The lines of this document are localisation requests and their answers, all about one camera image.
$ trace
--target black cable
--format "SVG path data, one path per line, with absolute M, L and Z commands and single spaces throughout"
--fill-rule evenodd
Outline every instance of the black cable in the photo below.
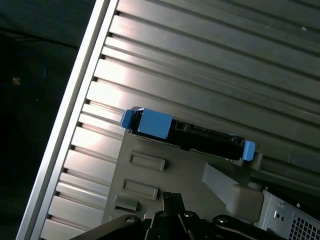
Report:
M 72 44 L 68 44 L 68 43 L 64 43 L 64 42 L 61 42 L 61 41 L 52 40 L 52 39 L 49 39 L 49 38 L 46 38 L 46 37 L 42 37 L 42 36 L 37 36 L 37 35 L 25 33 L 25 32 L 22 32 L 22 31 L 12 30 L 12 29 L 9 29 L 9 28 L 6 28 L 6 27 L 0 27 L 0 31 L 11 33 L 11 34 L 16 34 L 16 35 L 21 35 L 21 36 L 24 36 L 26 38 L 36 39 L 38 41 L 45 41 L 45 42 L 48 42 L 48 43 L 52 43 L 52 44 L 64 46 L 64 47 L 67 47 L 67 48 L 75 49 L 77 51 L 79 50 L 78 46 L 75 46 L 75 45 L 72 45 Z

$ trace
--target ridged metal surface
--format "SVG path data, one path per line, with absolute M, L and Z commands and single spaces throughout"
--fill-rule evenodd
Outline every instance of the ridged metal surface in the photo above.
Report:
M 120 0 L 41 237 L 101 221 L 133 107 L 244 136 L 253 177 L 320 196 L 320 12 L 301 2 Z

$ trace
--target rectangular slot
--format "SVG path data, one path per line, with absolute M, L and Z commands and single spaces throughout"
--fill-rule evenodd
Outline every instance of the rectangular slot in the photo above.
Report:
M 166 160 L 164 159 L 144 155 L 137 152 L 130 153 L 130 162 L 141 167 L 159 171 L 163 171 L 165 169 L 166 164 Z
M 185 131 L 187 129 L 187 124 L 185 124 L 184 122 L 177 121 L 175 123 L 175 129 Z
M 132 198 L 126 198 L 122 196 L 116 196 L 116 200 L 114 202 L 115 208 L 117 207 L 122 209 L 127 209 L 131 211 L 137 211 L 138 200 Z
M 122 182 L 121 190 L 128 194 L 151 200 L 156 200 L 158 194 L 157 187 L 125 179 Z

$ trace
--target blue plastic clip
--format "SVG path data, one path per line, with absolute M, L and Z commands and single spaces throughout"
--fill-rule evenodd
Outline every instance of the blue plastic clip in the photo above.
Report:
M 172 116 L 144 108 L 138 132 L 167 139 L 171 122 Z
M 245 141 L 242 159 L 252 161 L 256 150 L 256 144 L 253 141 Z
M 131 128 L 131 122 L 132 119 L 135 116 L 135 111 L 133 110 L 126 110 L 121 118 L 121 127 L 124 129 L 130 129 Z

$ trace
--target screw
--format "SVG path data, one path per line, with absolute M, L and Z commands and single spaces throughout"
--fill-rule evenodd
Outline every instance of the screw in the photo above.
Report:
M 125 220 L 127 223 L 132 224 L 135 222 L 135 219 L 133 217 L 129 217 Z
M 168 217 L 168 213 L 166 211 L 163 211 L 162 213 L 159 214 L 160 217 L 165 218 Z
M 186 212 L 184 213 L 184 216 L 187 217 L 187 218 L 190 218 L 190 217 L 192 217 L 193 215 L 194 215 L 194 213 L 193 213 L 192 211 L 186 211 Z
M 218 219 L 218 221 L 219 221 L 219 223 L 221 223 L 221 224 L 225 224 L 226 222 L 228 222 L 228 219 L 226 219 L 224 216 L 222 216 L 222 217 L 220 217 L 220 218 Z

